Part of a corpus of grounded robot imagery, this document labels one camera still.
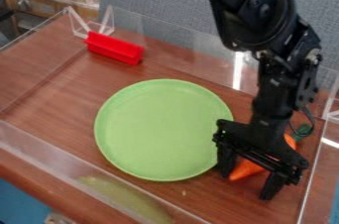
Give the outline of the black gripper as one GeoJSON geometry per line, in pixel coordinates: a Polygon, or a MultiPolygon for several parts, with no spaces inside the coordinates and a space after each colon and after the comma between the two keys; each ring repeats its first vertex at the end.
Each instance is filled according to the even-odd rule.
{"type": "Polygon", "coordinates": [[[298,184],[309,169],[309,160],[285,140],[287,119],[253,119],[249,124],[219,119],[214,142],[218,147],[218,166],[222,177],[229,177],[237,166],[238,156],[251,160],[271,171],[261,200],[273,200],[287,184],[298,184]]]}

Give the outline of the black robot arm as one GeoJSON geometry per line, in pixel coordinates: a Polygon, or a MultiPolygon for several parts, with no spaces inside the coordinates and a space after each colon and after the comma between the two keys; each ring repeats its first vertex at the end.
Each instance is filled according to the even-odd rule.
{"type": "Polygon", "coordinates": [[[225,46],[258,60],[258,93],[246,124],[221,119],[214,142],[222,176],[243,157],[270,171],[259,198],[299,183],[309,160],[285,141],[295,111],[307,112],[318,93],[321,39],[299,17],[294,0],[210,0],[225,46]]]}

